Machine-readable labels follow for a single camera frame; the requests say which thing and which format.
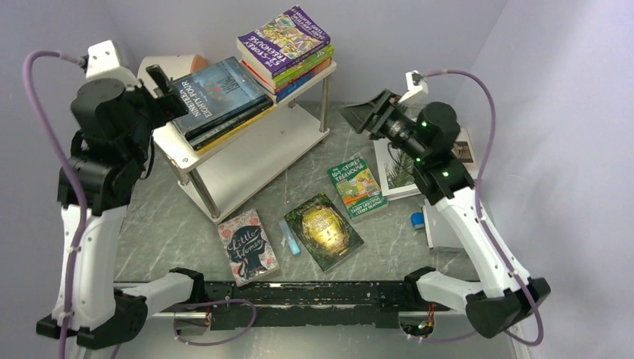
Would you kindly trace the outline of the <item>black Moon and Sixpence book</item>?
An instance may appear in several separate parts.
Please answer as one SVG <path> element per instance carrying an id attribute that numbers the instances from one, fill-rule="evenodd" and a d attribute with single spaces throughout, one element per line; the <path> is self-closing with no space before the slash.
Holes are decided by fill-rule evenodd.
<path id="1" fill-rule="evenodd" d="M 245 109 L 243 112 L 236 114 L 228 120 L 225 120 L 223 123 L 214 126 L 209 131 L 204 132 L 202 135 L 189 140 L 188 144 L 194 150 L 201 150 L 207 144 L 211 144 L 213 141 L 218 140 L 223 135 L 228 134 L 230 131 L 236 129 L 238 126 L 242 125 L 246 121 L 251 118 L 261 114 L 263 111 L 267 110 L 274 104 L 273 100 L 270 97 L 264 98 L 264 100 L 252 105 L 251 107 Z"/>

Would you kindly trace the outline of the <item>yellow Little Prince book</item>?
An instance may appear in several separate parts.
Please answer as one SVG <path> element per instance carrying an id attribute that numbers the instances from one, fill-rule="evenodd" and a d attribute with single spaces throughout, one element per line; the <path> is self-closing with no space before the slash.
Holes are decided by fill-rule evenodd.
<path id="1" fill-rule="evenodd" d="M 202 155 L 210 151 L 212 148 L 218 146 L 223 141 L 227 141 L 229 138 L 237 135 L 240 131 L 247 128 L 250 124 L 256 122 L 259 118 L 261 118 L 268 112 L 273 111 L 275 108 L 276 106 L 273 105 L 267 109 L 264 109 L 250 119 L 240 120 L 238 123 L 233 124 L 226 129 L 222 129 L 218 133 L 215 133 L 208 138 L 204 138 L 200 143 L 193 145 L 192 149 L 196 154 Z"/>

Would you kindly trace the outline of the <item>blue Nineteen Eighty-Four book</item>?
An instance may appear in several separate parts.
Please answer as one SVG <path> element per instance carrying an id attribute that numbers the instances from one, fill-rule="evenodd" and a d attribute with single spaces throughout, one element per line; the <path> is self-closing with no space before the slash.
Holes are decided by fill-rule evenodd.
<path id="1" fill-rule="evenodd" d="M 173 124 L 193 144 L 215 137 L 230 121 L 249 120 L 273 105 L 271 98 L 234 57 L 172 81 L 188 113 Z"/>

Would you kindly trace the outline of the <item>dark green garden book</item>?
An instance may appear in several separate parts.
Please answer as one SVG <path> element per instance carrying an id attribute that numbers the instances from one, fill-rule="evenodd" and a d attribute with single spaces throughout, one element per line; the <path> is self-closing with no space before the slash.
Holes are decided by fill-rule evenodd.
<path id="1" fill-rule="evenodd" d="M 364 244 L 324 193 L 287 212 L 284 219 L 324 273 L 336 268 Z"/>

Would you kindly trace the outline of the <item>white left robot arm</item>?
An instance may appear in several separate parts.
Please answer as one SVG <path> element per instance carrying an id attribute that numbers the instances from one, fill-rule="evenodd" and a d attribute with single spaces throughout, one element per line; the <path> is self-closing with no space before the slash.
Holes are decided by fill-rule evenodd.
<path id="1" fill-rule="evenodd" d="M 75 64 L 86 77 L 70 106 L 79 130 L 69 154 L 62 150 L 34 89 L 34 62 L 43 57 Z M 82 57 L 32 52 L 22 65 L 28 98 L 61 162 L 61 283 L 52 312 L 36 327 L 39 335 L 58 341 L 61 358 L 113 358 L 154 314 L 178 304 L 195 311 L 206 303 L 204 277 L 190 269 L 172 269 L 135 287 L 114 286 L 120 230 L 132 191 L 147 172 L 153 132 L 188 111 L 160 66 L 152 65 L 147 72 L 158 85 L 158 95 L 144 87 L 110 40 L 90 46 Z"/>

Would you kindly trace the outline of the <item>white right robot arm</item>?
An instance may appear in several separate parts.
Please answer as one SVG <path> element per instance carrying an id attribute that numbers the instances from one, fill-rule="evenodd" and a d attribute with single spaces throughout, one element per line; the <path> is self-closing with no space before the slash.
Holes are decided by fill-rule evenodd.
<path id="1" fill-rule="evenodd" d="M 430 102 L 415 120 L 404 109 L 398 95 L 383 90 L 369 102 L 343 106 L 340 114 L 355 132 L 368 132 L 373 141 L 386 138 L 412 158 L 417 188 L 448 222 L 478 275 L 469 282 L 425 267 L 407 276 L 404 302 L 414 310 L 432 302 L 456 310 L 475 332 L 493 338 L 536 316 L 550 285 L 512 257 L 488 221 L 475 180 L 452 152 L 461 131 L 453 107 Z"/>

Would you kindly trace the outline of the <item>floral Little Women book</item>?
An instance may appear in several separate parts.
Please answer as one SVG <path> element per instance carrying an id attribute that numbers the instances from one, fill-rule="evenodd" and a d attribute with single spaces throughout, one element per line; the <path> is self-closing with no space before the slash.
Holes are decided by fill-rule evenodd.
<path id="1" fill-rule="evenodd" d="M 238 287 L 246 286 L 280 268 L 255 209 L 219 224 L 218 234 Z"/>

